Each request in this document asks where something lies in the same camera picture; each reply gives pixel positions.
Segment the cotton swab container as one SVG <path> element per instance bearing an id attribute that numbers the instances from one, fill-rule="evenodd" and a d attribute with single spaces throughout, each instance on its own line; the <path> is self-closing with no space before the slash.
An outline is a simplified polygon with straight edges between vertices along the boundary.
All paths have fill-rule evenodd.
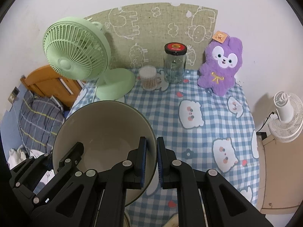
<path id="1" fill-rule="evenodd" d="M 157 87 L 157 70 L 154 66 L 144 66 L 139 70 L 142 88 L 153 91 Z"/>

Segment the white standing fan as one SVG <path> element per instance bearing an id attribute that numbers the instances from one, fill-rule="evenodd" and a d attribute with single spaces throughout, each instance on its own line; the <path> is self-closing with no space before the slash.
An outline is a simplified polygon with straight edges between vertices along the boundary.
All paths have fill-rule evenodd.
<path id="1" fill-rule="evenodd" d="M 268 123 L 269 131 L 282 143 L 294 141 L 302 131 L 302 101 L 294 93 L 279 91 L 274 95 L 276 119 Z"/>

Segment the beige cabinet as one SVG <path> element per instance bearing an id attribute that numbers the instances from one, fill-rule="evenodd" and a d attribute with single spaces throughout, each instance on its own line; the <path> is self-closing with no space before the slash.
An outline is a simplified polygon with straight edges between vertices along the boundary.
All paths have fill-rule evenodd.
<path id="1" fill-rule="evenodd" d="M 302 202 L 302 134 L 281 143 L 257 136 L 259 190 L 256 208 L 263 214 L 295 213 Z"/>

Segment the grey plaid pillow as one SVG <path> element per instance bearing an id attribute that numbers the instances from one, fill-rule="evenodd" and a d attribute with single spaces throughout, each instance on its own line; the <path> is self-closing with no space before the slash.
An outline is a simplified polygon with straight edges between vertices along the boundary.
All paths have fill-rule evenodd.
<path id="1" fill-rule="evenodd" d="M 24 94 L 17 123 L 26 150 L 51 153 L 64 121 L 63 105 L 57 98 L 39 97 L 29 90 Z"/>

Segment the blue checkered tablecloth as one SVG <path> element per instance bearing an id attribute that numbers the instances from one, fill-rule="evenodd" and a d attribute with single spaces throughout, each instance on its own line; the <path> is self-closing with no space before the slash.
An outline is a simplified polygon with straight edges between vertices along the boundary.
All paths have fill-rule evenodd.
<path id="1" fill-rule="evenodd" d="M 259 188 L 259 154 L 252 114 L 236 83 L 223 97 L 197 86 L 197 70 L 186 70 L 181 84 L 164 81 L 145 91 L 138 70 L 134 88 L 119 101 L 141 112 L 156 137 L 192 168 L 217 170 L 254 206 Z M 160 188 L 158 168 L 141 196 L 126 207 L 132 226 L 164 226 L 177 215 L 177 191 Z"/>

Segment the glass jar with black lid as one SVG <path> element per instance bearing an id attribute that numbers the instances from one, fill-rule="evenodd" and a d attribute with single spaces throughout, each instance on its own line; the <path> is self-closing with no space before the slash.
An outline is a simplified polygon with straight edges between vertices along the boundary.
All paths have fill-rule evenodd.
<path id="1" fill-rule="evenodd" d="M 164 46 L 164 79 L 170 84 L 181 84 L 184 78 L 187 47 L 171 42 Z"/>

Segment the cream bowl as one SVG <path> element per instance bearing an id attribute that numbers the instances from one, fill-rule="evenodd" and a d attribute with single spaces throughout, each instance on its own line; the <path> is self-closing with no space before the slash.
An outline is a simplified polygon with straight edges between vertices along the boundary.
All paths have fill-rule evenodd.
<path id="1" fill-rule="evenodd" d="M 102 172 L 127 159 L 138 148 L 140 137 L 147 139 L 144 187 L 128 190 L 126 205 L 132 204 L 148 188 L 157 164 L 156 138 L 151 125 L 136 108 L 119 101 L 97 101 L 79 108 L 61 126 L 53 146 L 53 169 L 59 170 L 60 160 L 77 143 L 84 153 L 77 168 L 85 172 Z"/>

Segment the beige elephant pattern mat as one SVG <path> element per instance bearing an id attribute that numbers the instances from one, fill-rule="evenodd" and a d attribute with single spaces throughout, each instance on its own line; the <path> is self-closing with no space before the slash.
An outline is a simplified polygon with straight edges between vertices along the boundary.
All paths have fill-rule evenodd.
<path id="1" fill-rule="evenodd" d="M 110 68 L 163 67 L 167 43 L 187 47 L 185 67 L 197 70 L 215 31 L 218 11 L 204 6 L 145 3 L 115 7 L 86 17 L 104 25 Z"/>

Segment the wooden bed headboard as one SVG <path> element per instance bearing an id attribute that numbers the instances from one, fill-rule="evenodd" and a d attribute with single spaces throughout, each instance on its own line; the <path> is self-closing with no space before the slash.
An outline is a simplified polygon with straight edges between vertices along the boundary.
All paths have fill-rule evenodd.
<path id="1" fill-rule="evenodd" d="M 27 77 L 22 76 L 20 81 L 31 92 L 41 97 L 54 96 L 68 108 L 72 107 L 84 86 L 80 80 L 59 75 L 49 65 L 34 70 Z"/>

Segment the wall socket panel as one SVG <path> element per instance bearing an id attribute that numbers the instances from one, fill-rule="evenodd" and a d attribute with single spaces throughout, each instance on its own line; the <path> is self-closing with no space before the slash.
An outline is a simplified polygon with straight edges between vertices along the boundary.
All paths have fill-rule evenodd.
<path id="1" fill-rule="evenodd" d="M 15 87 L 15 88 L 12 90 L 11 94 L 9 95 L 8 101 L 9 101 L 12 105 L 13 105 L 15 99 L 17 98 L 19 92 L 20 92 L 19 89 L 18 89 L 17 87 Z"/>

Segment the purple plush bunny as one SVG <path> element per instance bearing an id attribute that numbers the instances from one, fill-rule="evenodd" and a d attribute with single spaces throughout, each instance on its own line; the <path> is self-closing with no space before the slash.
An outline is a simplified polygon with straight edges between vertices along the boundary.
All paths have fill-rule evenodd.
<path id="1" fill-rule="evenodd" d="M 242 66 L 242 41 L 217 31 L 206 47 L 205 62 L 199 68 L 199 87 L 210 88 L 214 94 L 225 96 L 235 85 L 235 75 Z"/>

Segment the green desk fan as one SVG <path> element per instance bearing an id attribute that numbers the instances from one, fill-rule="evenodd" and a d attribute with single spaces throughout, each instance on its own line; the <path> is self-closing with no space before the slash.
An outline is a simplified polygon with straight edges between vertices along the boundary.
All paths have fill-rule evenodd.
<path id="1" fill-rule="evenodd" d="M 65 17 L 48 27 L 44 54 L 51 68 L 73 80 L 95 80 L 99 100 L 118 100 L 134 87 L 136 77 L 125 68 L 110 68 L 111 48 L 100 22 Z"/>

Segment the white crumpled cloth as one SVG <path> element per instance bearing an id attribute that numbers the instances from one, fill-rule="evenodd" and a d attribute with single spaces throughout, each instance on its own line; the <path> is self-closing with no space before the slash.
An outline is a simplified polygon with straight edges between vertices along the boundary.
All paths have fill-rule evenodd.
<path id="1" fill-rule="evenodd" d="M 33 156 L 34 158 L 38 158 L 45 153 L 38 150 L 30 150 L 29 156 Z M 26 160 L 26 151 L 19 147 L 17 150 L 10 149 L 9 150 L 9 158 L 8 158 L 8 166 L 13 169 L 15 166 Z M 44 187 L 52 178 L 54 177 L 54 170 L 47 171 L 45 175 L 42 177 L 37 187 Z"/>

